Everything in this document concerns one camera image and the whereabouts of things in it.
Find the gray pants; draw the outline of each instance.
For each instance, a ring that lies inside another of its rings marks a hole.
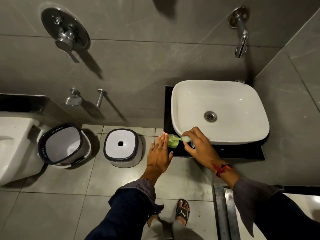
[[[172,224],[174,240],[203,240],[192,229],[183,226],[181,221],[175,220]],[[165,240],[162,223],[158,219],[153,219],[151,226],[141,240]]]

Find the sink basin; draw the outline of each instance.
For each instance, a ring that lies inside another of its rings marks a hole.
[[[178,135],[197,126],[215,145],[246,144],[269,133],[269,121],[257,92],[241,82],[178,83],[172,91],[171,118]]]

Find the white toilet bowl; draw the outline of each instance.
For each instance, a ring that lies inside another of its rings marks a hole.
[[[30,118],[0,117],[0,186],[41,171],[38,141],[49,128]]]

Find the drain strainer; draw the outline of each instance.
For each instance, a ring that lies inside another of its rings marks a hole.
[[[204,118],[208,122],[215,122],[218,117],[217,117],[216,113],[214,113],[212,111],[207,111],[204,113]]]

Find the bracelet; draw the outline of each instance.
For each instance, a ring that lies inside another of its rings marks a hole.
[[[225,169],[232,169],[232,167],[229,164],[221,164],[221,168],[212,164],[216,172],[214,173],[215,176],[220,177],[220,174],[225,173]]]

